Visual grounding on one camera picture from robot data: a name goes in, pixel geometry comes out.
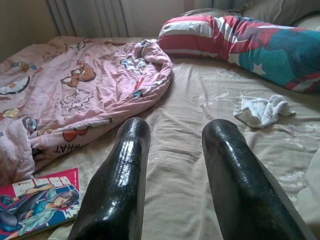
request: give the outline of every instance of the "wall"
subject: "wall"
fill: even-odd
[[[0,0],[0,62],[57,36],[45,0]]]
[[[185,10],[184,0],[129,0],[136,37],[157,37],[162,25]]]

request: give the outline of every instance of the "bed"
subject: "bed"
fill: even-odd
[[[143,38],[106,38],[139,42]],[[276,177],[302,218],[320,238],[319,94],[297,93],[216,59],[172,58],[173,78],[164,96],[138,114],[151,129],[143,219],[143,240],[222,240],[202,151],[203,127],[213,119],[235,123],[267,169]],[[263,129],[235,119],[242,96],[283,95],[295,115]],[[83,197],[91,177],[113,147],[117,129],[63,155],[36,177],[79,168]],[[66,240],[72,224],[34,235]]]

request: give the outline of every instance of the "cartoon print blanket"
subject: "cartoon print blanket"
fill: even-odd
[[[0,185],[152,106],[172,72],[156,40],[57,37],[0,64]]]

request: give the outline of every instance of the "white cloth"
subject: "white cloth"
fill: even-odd
[[[287,117],[292,114],[295,112],[281,95],[273,95],[269,100],[242,96],[241,108],[233,111],[235,118],[252,128],[265,128],[276,123],[279,115]]]

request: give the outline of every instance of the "wrinkled sheet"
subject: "wrinkled sheet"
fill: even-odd
[[[155,104],[172,63],[156,40],[56,37],[0,64],[0,186]]]
[[[219,60],[172,61],[174,78],[167,93],[138,115],[151,128],[142,239],[222,240],[201,140],[203,127],[218,118],[238,126],[249,147],[316,232],[320,226],[320,157],[315,155],[320,143],[319,95],[286,90]],[[268,99],[275,94],[286,98],[295,116],[280,116],[276,124],[264,129],[252,129],[233,116],[233,110],[241,106],[241,95]],[[83,196],[112,149],[116,134],[117,128],[61,157],[38,175],[79,167]],[[33,239],[65,240],[70,229],[68,223]]]

